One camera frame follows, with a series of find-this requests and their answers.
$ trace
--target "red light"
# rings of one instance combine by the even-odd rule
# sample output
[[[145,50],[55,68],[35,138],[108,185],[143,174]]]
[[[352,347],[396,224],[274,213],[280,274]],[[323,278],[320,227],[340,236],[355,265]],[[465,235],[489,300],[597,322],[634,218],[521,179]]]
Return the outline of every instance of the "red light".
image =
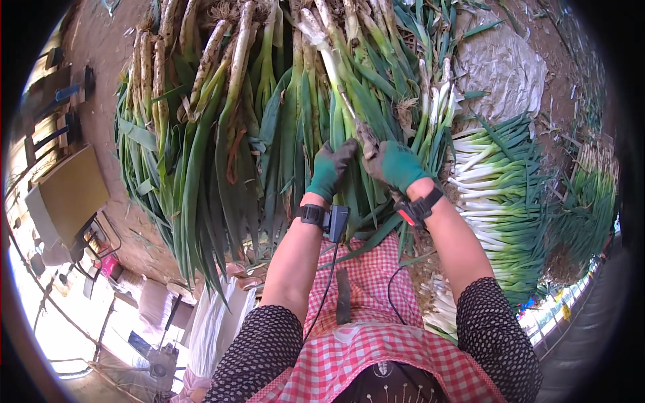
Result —
[[[414,226],[414,221],[410,218],[410,216],[405,211],[399,210],[399,214],[401,214],[401,217],[403,217],[403,219],[407,221],[408,224]]]

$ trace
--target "work glove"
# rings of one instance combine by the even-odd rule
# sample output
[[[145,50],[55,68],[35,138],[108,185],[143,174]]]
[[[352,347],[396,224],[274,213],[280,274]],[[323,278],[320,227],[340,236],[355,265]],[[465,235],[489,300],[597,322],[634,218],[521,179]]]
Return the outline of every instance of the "work glove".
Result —
[[[412,182],[429,177],[412,150],[392,140],[381,141],[379,153],[369,161],[365,157],[361,161],[370,176],[398,188],[403,194]]]
[[[358,146],[356,139],[349,139],[333,152],[329,141],[325,142],[313,159],[312,183],[307,192],[316,193],[331,204]]]

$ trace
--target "forearm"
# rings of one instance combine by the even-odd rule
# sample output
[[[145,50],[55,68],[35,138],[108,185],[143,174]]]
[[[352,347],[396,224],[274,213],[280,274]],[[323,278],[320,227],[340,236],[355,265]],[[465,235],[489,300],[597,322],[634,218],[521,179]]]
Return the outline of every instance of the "forearm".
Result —
[[[432,179],[419,179],[408,187],[408,197],[412,201],[425,197],[433,187]],[[455,303],[473,281],[494,277],[484,248],[446,197],[441,197],[433,206],[432,215],[426,218],[425,224],[450,282]]]
[[[314,193],[305,193],[301,206],[305,204],[329,208],[324,199]],[[322,240],[322,229],[303,224],[300,218],[293,220],[271,259],[261,306],[284,306],[304,324]]]

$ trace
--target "ground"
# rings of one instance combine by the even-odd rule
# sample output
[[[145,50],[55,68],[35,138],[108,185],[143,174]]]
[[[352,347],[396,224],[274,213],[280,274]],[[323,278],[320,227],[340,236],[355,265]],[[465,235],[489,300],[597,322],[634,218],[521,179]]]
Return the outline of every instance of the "ground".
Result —
[[[132,55],[134,27],[147,6],[148,0],[122,1],[113,18],[100,0],[82,0],[64,33],[63,50],[72,73],[86,64],[95,72],[94,96],[79,106],[78,112],[83,138],[94,145],[110,192],[105,212],[123,239],[119,260],[125,268],[166,284],[182,281],[177,263],[146,214],[130,203],[114,146],[114,92]]]
[[[582,110],[581,104],[576,108],[576,101],[583,91],[581,77],[584,74],[581,76],[572,56],[572,53],[576,53],[570,49],[570,45],[563,42],[554,25],[557,17],[554,19],[549,14],[542,17],[535,15],[542,11],[541,4],[548,1],[556,4],[555,0],[507,0],[506,6],[513,13],[519,28],[524,33],[526,29],[530,31],[528,43],[546,61],[548,74],[542,96],[542,111],[550,115],[555,127],[561,130],[559,133],[571,136],[574,125],[580,126],[579,120],[574,122],[574,112],[576,109]],[[125,268],[162,283],[179,282],[181,276],[177,264],[157,230],[148,222],[142,210],[130,203],[121,182],[119,162],[115,158],[114,92],[119,74],[132,54],[134,27],[147,4],[148,0],[123,1],[114,10],[114,17],[110,17],[99,0],[82,0],[64,33],[63,48],[65,61],[72,63],[74,71],[80,70],[85,64],[89,64],[95,71],[96,92],[79,108],[79,115],[84,139],[95,146],[110,192],[106,213],[124,241],[123,248],[118,253],[119,259]],[[497,3],[493,9],[501,18],[506,18],[505,11]],[[551,14],[557,15],[557,12],[552,10]],[[577,89],[572,99],[574,86]],[[537,133],[541,133],[547,127],[539,123],[536,129]],[[571,159],[565,151],[568,143],[563,142],[562,138],[554,141],[557,134],[552,132],[543,135],[539,141],[546,146],[548,164],[560,166],[565,172],[570,172]],[[419,252],[425,254],[431,250],[432,244],[428,241],[423,243]],[[417,289],[420,281],[427,278],[428,272],[437,268],[436,254],[428,260],[429,262],[424,259],[412,265],[411,272],[416,279]]]

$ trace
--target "black cable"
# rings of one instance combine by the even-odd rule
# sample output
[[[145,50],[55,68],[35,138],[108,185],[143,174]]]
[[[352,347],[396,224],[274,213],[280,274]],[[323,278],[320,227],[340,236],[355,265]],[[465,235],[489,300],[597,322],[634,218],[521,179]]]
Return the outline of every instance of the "black cable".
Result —
[[[336,265],[336,253],[338,252],[338,244],[336,244],[336,247],[333,250],[333,257],[332,257],[332,270],[329,273],[329,280],[327,281],[327,288],[324,289],[324,294],[322,295],[322,301],[321,305],[318,308],[318,313],[316,313],[316,317],[313,318],[312,325],[309,327],[309,330],[307,331],[307,334],[304,336],[303,344],[304,342],[307,341],[307,337],[309,337],[309,333],[312,332],[313,325],[316,324],[316,320],[318,320],[318,315],[321,314],[321,311],[323,310],[323,305],[324,305],[324,299],[327,297],[327,291],[329,291],[329,286],[332,285],[332,278],[333,278],[333,267]]]
[[[401,323],[403,323],[405,326],[407,326],[407,323],[405,323],[405,320],[403,320],[403,318],[401,317],[401,314],[399,313],[399,311],[397,311],[397,308],[392,303],[392,298],[390,297],[390,286],[392,285],[392,280],[394,279],[394,276],[396,276],[401,271],[401,269],[405,269],[405,266],[401,266],[400,268],[398,268],[397,271],[394,272],[392,277],[390,277],[390,281],[388,283],[388,302],[392,306],[392,309],[394,310],[394,313],[396,313],[397,316],[399,317],[399,320],[401,321]]]

